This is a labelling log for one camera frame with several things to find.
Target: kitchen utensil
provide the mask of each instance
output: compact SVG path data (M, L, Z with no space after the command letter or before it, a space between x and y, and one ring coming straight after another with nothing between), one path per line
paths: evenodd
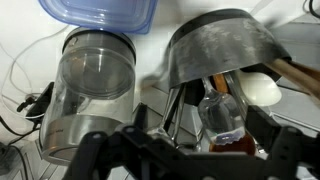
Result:
M77 28L67 36L41 126L45 160L67 165L85 134L131 122L134 49L124 34Z
M228 85L226 80L224 79L223 74L215 74L213 75L213 81L216 85L217 91L220 93L228 93Z
M282 59L265 65L320 100L320 82Z
M186 94L186 88L184 86L182 88L183 88L183 90L182 90L182 94L179 99L178 108L176 110L176 121L174 124L174 130L173 130L173 134L172 134L172 141L175 144L177 144L177 138L178 138L178 133L179 133L179 129L180 129L181 117L182 117L183 106L184 106L184 98L185 98L185 94Z
M201 152L201 140L203 138L203 130L201 129L197 135L197 142L196 143L180 143L176 146L177 149L189 149L193 152Z
M305 66L303 64L299 64L297 62L291 61L290 64L299 69L300 71L304 72L305 74L311 76L313 79L320 82L320 71L308 66Z
M243 119L233 97L215 91L208 78L202 78L206 94L198 106L204 133L217 145L230 144L245 135Z
M169 87L290 57L263 25L238 9L213 11L182 25L169 52ZM272 72L260 67L259 72ZM281 77L274 74L276 80Z
M216 74L213 76L217 91L220 93L228 93L228 86L224 74ZM254 155L256 148L252 136L245 134L239 141L226 145L215 145L210 143L209 152L246 152L248 155Z
M182 84L177 88L172 88L169 91L168 101L165 107L165 112L160 124L156 127L151 127L147 130L147 134L153 138L162 138L171 145L175 145L172 138L169 136L167 131L164 129L165 124L173 117L177 106L179 105L179 99L184 91L185 85Z
M280 101L282 94L277 84L263 73L244 73L236 70L243 94L252 105L271 106Z
M228 87L230 89L231 94L233 95L235 101L238 104L240 114L243 119L246 118L248 103L246 97L244 96L240 83L237 79L237 76L234 71L224 73L224 77L226 78Z

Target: glass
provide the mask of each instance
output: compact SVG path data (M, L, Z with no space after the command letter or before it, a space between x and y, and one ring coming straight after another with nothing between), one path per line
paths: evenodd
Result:
M110 135L119 124L131 122L134 74L129 72L133 64L119 63L119 58L93 52L70 54L62 59L52 103L43 121L45 129L70 126L75 131L87 132L84 129L91 127ZM41 137L48 136L48 132L41 133Z
M208 78L202 81L206 93L198 106L198 112L205 135L216 145L239 141L245 135L245 129L234 98L217 92Z

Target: black wire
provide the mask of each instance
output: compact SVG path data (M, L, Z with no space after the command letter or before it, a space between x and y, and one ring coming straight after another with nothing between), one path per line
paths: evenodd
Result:
M12 144L14 144L14 143L17 143L17 142L20 141L21 139L25 138L26 136L28 136L28 135L30 135L30 134L32 134L33 132L38 131L38 130L40 130L40 128L36 128L36 129L34 129L34 130L32 130L32 131L29 131L28 133L24 134L23 136L18 137L18 138L16 138L16 139L10 141L9 144L8 144L8 146L10 146L10 145L12 145Z
M2 164L2 161L6 158L8 153L9 153L9 148L7 148L6 152L2 155L2 158L0 159L0 164Z
M20 134L15 132L14 130L12 130L8 124L2 119L2 117L0 116L0 122L1 124L6 128L6 130L8 130L9 132L11 132L12 134L16 135L16 136L24 136L24 134Z
M310 0L310 1L309 1L309 11L310 11L310 13L311 13L314 17L320 19L320 15L317 14L317 13L314 11L314 9L313 9L313 0Z
M26 180L29 180L28 171L27 171L27 164L26 164L26 161L25 161L24 158L23 158L23 155L22 155L20 149L17 148L16 146L11 146L11 145L8 146L8 149L9 149L9 148L13 148L13 149L15 149L15 150L18 152L18 154L19 154L19 156L20 156L20 158L21 158L21 161L22 161L23 170L24 170L24 174L25 174L25 176L26 176Z

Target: white wall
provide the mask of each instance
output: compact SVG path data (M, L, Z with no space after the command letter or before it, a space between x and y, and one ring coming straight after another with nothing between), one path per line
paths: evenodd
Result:
M178 27L198 15L216 9L240 8L250 12L259 2L259 0L159 0L151 32L148 35L130 35L137 50L135 103L140 101L143 87L158 81L156 78L158 75L165 76L161 68L163 54ZM278 26L304 14L303 3L303 0L263 0L261 6L257 6L254 10L254 16L268 26ZM16 57L35 40L49 36L65 26L47 15L37 0L0 0L0 43L12 57ZM32 85L32 87L28 85L21 69L16 68L13 80L20 89L27 93L40 93L55 79L64 38L73 28L69 27L60 35L35 44L18 59L31 79ZM25 94L16 90L8 81L4 83L11 62L12 59L0 49L0 87L4 85L4 95L22 102ZM4 108L2 100L0 101L0 115L13 129L22 133L31 128L31 123L10 113ZM10 104L9 101L5 102L12 111L16 109L16 105ZM1 142L7 143L14 137L0 126Z

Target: cable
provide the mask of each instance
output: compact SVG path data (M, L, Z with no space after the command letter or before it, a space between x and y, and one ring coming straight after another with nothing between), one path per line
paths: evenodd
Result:
M310 1L309 1L309 11L310 11L310 13L311 13L314 17L320 19L320 15L317 14L317 13L314 11L314 9L313 9L313 0L310 0Z
M3 45L2 45L1 43L0 43L0 48L2 49L2 51L3 51L9 58L11 58L11 59L14 61L15 58L13 58L13 57L5 50L5 48L3 47ZM23 68L21 67L21 65L20 65L18 62L16 62L16 63L17 63L17 65L18 65L18 67L21 69L21 71L23 72L23 74L26 76L26 78L27 78L27 80L28 80L29 87L31 87L31 81L30 81L30 78L28 77L26 71L23 70ZM11 76L11 78L10 78L10 82L11 82L11 84L12 84L18 91L22 92L23 94L28 94L28 93L24 92L23 90L21 90L18 86L15 85L15 83L12 81L12 76Z
M10 97L6 96L6 95L2 95L4 98L8 99L9 101L13 102L16 105L20 105L21 103L18 103L17 101L11 99Z
M18 60L25 52L27 52L27 51L28 51L31 47L33 47L35 44L37 44L37 43L39 43L39 42L41 42L41 41L43 41L43 40L46 40L46 39L49 39L49 38L52 38L52 37L54 37L54 36L59 35L60 33L64 32L68 27L69 27L69 25L65 26L64 28L62 28L61 30L59 30L58 32L56 32L56 33L54 33L54 34L52 34L52 35L50 35L50 36L46 36L46 37L43 37L43 38L41 38L41 39L38 39L38 40L34 41L34 42L31 43L28 47L26 47L23 51L21 51L21 52L17 55L16 58L12 58L13 61L12 61L12 63L11 63L10 69L8 70L8 72L7 72L7 74L6 74L5 80L4 80L3 85L2 85L2 87L1 87L1 100L2 100L2 103L3 103L4 107L5 107L10 113L12 113L12 114L14 114L14 115L16 115L16 116L18 116L18 117L24 118L24 119L36 119L36 118L39 118L39 117L44 116L44 114L41 114L41 115L38 115L38 116L26 117L26 116L21 116L21 115L17 114L16 112L12 111L12 110L7 106L7 104L4 102L4 96L2 95L2 94L3 94L3 90L4 90L4 86L5 86L5 83L6 83L7 79L8 79L8 77L9 77L9 75L11 76L11 77L10 77L10 81L12 82L12 72L13 72L14 65L16 64L17 60ZM2 47L2 45L1 45L1 48L3 49L3 51L4 51L9 57L11 57L11 56L7 53L7 51Z
M6 149L6 152L4 152L2 158L0 159L0 164L2 164L2 161L6 158L8 153L9 153L9 148Z
M14 144L14 143L17 143L17 142L20 141L21 139L25 138L26 136L28 136L28 135L30 135L30 134L32 134L33 132L38 131L38 130L40 130L40 128L33 129L33 130L27 132L26 134L24 134L23 136L18 137L18 138L16 138L16 139L10 141L9 144L8 144L8 146L10 146L10 145L12 145L12 144Z
M251 10L250 14L252 16L258 14L262 9L267 7L273 0L260 0L257 5Z
M20 149L17 148L16 146L11 146L11 145L8 146L8 149L9 149L9 148L13 148L13 149L15 149L15 150L18 152L18 154L19 154L19 156L20 156L20 158L21 158L21 161L22 161L24 174L25 174L25 176L26 176L25 179L26 179L26 180L29 180L28 171L27 171L27 164L26 164L26 161L25 161L24 158L23 158L23 155L22 155Z
M19 134L17 132L15 132L14 130L12 130L8 124L3 120L3 118L0 116L0 123L3 125L3 127L6 128L6 130L8 130L9 132L11 132L12 134L16 135L16 136L24 136L24 134Z

